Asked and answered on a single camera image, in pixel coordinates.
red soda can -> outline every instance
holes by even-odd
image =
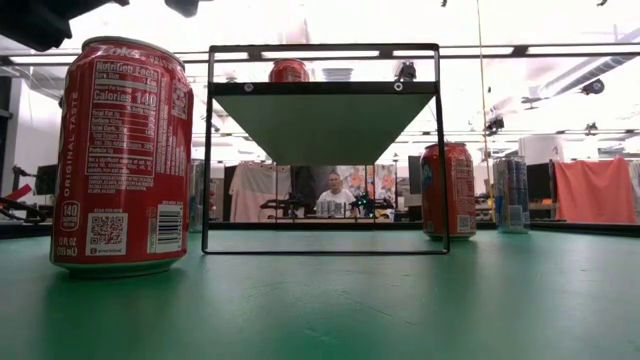
[[[53,264],[131,276],[186,254],[192,113],[170,52],[120,37],[82,45],[63,97]]]
[[[449,236],[468,239],[476,233],[476,205],[473,160],[462,143],[445,144],[447,202],[449,204]],[[430,145],[422,156],[422,225],[431,238],[444,233],[442,174],[438,145]]]
[[[309,82],[309,73],[300,60],[277,60],[269,73],[269,82]]]

nutrition facts label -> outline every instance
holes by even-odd
[[[89,193],[146,190],[156,171],[159,70],[123,61],[97,61],[91,94],[86,174]]]

barcode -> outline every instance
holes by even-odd
[[[182,248],[182,205],[158,205],[156,253]]]
[[[469,215],[458,215],[458,232],[471,231],[471,217]]]
[[[509,205],[509,227],[524,227],[524,219],[522,217],[522,206]]]
[[[127,214],[89,213],[86,255],[127,253]]]

shelf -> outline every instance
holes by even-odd
[[[211,96],[281,165],[373,164],[433,82],[214,83]]]

person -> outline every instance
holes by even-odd
[[[338,204],[342,204],[343,209],[349,209],[349,213],[351,216],[355,216],[356,211],[351,207],[351,203],[356,200],[355,197],[348,191],[342,188],[342,179],[340,175],[332,171],[329,173],[329,190],[325,191],[318,198],[318,203],[320,202],[329,202],[334,201]],[[343,216],[344,212],[341,214],[331,214],[332,216]]]

